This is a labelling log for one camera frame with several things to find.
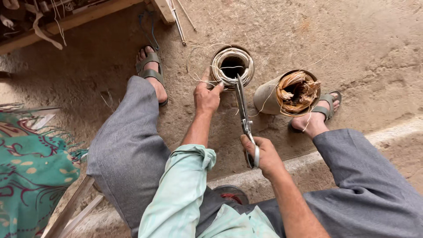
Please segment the wire coil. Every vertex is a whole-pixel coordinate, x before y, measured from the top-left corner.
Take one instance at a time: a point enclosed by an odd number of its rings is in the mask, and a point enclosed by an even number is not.
[[[226,47],[225,49],[220,49],[215,54],[214,58],[212,58],[210,64],[210,78],[212,81],[216,82],[216,84],[222,81],[226,89],[234,90],[235,84],[238,83],[234,70],[241,72],[241,82],[243,86],[246,86],[253,79],[253,58],[251,58],[248,52],[240,49],[240,47]]]
[[[296,114],[307,109],[318,97],[319,88],[320,81],[314,81],[303,71],[293,72],[281,78],[276,89],[276,99],[281,105],[281,113],[285,110]]]

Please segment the rolled-up sleeve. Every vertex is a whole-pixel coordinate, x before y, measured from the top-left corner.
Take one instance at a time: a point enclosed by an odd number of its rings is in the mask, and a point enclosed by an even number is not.
[[[182,145],[173,151],[143,214],[138,237],[195,237],[207,171],[215,163],[216,153],[203,145]]]

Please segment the person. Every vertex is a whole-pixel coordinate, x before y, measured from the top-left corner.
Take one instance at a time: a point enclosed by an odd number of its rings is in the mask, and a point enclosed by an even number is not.
[[[123,101],[92,141],[87,170],[132,237],[423,236],[418,192],[363,134],[330,131],[324,124],[340,106],[339,92],[319,101],[326,113],[310,112],[290,123],[313,140],[339,188],[302,196],[271,141],[255,137],[260,169],[275,198],[241,205],[206,186],[206,173],[216,163],[207,148],[209,126],[223,85],[197,85],[193,122],[181,146],[170,152],[156,131],[167,93],[151,47],[139,52],[136,68],[141,77],[130,78]],[[208,77],[206,70],[202,80]],[[254,154],[248,138],[240,140]]]

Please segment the scissor handle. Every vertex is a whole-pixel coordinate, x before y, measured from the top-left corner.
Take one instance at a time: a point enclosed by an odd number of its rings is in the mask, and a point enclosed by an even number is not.
[[[247,158],[248,167],[250,169],[254,167],[258,168],[258,163],[260,161],[260,148],[257,145],[254,146],[254,157],[245,150],[245,157]]]

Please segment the cylindrical container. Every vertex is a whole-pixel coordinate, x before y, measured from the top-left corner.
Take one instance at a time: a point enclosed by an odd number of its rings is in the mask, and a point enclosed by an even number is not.
[[[297,71],[299,71],[299,69],[290,70],[284,73],[283,75],[280,75],[270,80],[269,82],[261,85],[255,91],[255,94],[253,97],[254,105],[257,108],[257,110],[266,114],[272,114],[272,115],[283,114],[285,116],[291,116],[291,117],[298,117],[298,116],[303,116],[304,114],[306,114],[309,111],[308,107],[302,110],[300,113],[296,113],[296,114],[289,113],[283,109],[281,110],[282,106],[279,104],[276,98],[276,85],[279,83],[279,81],[283,77]],[[313,81],[315,82],[317,81],[317,78],[312,73],[304,69],[302,69],[301,71],[310,75]],[[316,106],[316,104],[319,102],[319,99],[320,99],[320,88],[317,91],[317,97],[314,99],[313,103],[311,103],[310,106],[311,107]]]
[[[247,49],[245,49],[244,47],[242,47],[242,46],[240,46],[240,45],[237,45],[237,44],[231,44],[231,45],[224,45],[224,46],[222,46],[220,49],[218,49],[218,50],[216,50],[216,52],[213,54],[213,57],[211,58],[211,60],[210,60],[210,78],[213,80],[213,78],[214,77],[216,77],[216,76],[214,76],[213,75],[213,59],[216,57],[216,55],[219,53],[219,52],[221,52],[221,51],[224,51],[224,50],[226,50],[226,49],[228,49],[228,48],[231,48],[231,47],[233,47],[233,48],[238,48],[238,49],[240,49],[240,50],[243,50],[243,51],[245,51],[251,58],[252,58],[252,56],[251,56],[251,54],[250,54],[250,52],[247,50]],[[254,69],[254,67],[252,67],[252,69],[249,69],[249,70],[252,70],[252,73],[250,74],[251,75],[251,78],[253,77],[253,75],[254,75],[254,71],[255,71],[255,69]],[[225,88],[226,89],[228,89],[228,90],[234,90],[234,87],[227,87],[227,86],[225,86]]]

